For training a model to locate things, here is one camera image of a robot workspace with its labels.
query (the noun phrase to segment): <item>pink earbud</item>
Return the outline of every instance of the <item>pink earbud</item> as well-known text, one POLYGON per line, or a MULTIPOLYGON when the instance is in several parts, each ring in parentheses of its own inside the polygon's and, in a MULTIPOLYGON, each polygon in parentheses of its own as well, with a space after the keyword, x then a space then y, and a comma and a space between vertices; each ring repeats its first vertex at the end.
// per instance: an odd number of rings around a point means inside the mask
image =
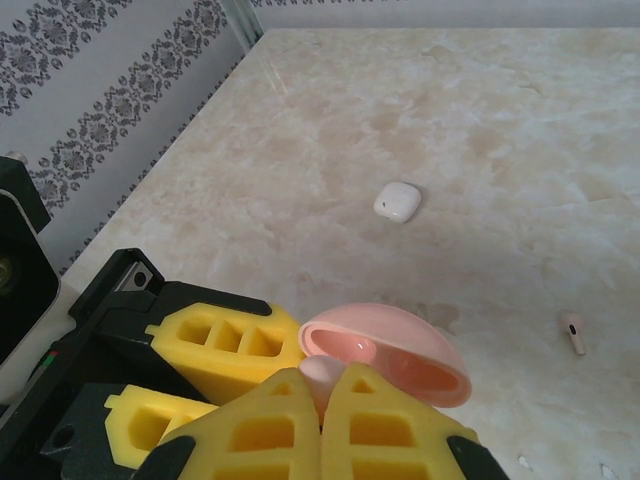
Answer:
POLYGON ((326 355, 312 355, 298 365, 311 391, 320 425, 324 422, 324 412, 329 405, 333 387, 338 383, 345 368, 346 365, 340 360, 326 355))
POLYGON ((559 320, 562 329, 569 334, 573 348, 578 355, 584 355, 586 350, 582 342, 582 330, 584 329, 584 321, 577 313, 565 313, 559 320))

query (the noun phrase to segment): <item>yellow foam pad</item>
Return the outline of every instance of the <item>yellow foam pad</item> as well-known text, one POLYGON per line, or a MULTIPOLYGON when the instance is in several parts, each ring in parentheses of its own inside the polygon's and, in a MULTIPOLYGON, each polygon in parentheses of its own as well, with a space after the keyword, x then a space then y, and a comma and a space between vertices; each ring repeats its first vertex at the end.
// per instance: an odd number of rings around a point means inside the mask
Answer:
POLYGON ((322 431, 323 480, 465 480, 447 444, 476 433, 390 385, 367 365, 340 377, 322 431))
POLYGON ((151 348, 207 400, 223 405, 304 358, 300 325, 270 306, 272 314, 264 317, 196 303, 146 332, 154 336, 151 348))
POLYGON ((296 368, 182 428, 196 445, 180 480, 319 480, 318 415, 296 368))
POLYGON ((217 408, 134 385, 109 396, 105 407, 111 409, 105 428, 113 461, 134 469, 169 432, 217 408))

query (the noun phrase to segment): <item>marble countertop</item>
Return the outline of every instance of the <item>marble countertop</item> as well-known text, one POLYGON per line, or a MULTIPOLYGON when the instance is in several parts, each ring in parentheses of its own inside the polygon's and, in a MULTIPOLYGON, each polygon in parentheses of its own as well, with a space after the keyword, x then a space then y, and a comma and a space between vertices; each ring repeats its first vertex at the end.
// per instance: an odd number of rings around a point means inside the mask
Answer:
POLYGON ((640 30, 272 30, 65 279, 135 246, 301 322, 397 305, 461 353, 446 413, 513 480, 636 480, 639 154, 640 30), (404 225, 373 212, 394 180, 404 225))

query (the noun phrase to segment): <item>wallpaper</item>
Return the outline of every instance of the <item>wallpaper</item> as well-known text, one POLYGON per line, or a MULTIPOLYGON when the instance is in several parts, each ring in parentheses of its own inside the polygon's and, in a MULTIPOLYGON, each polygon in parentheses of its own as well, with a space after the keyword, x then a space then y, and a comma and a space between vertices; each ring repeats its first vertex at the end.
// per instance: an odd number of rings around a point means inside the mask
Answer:
POLYGON ((41 239, 64 271, 244 52, 214 0, 11 3, 0 150, 27 157, 53 217, 41 239))

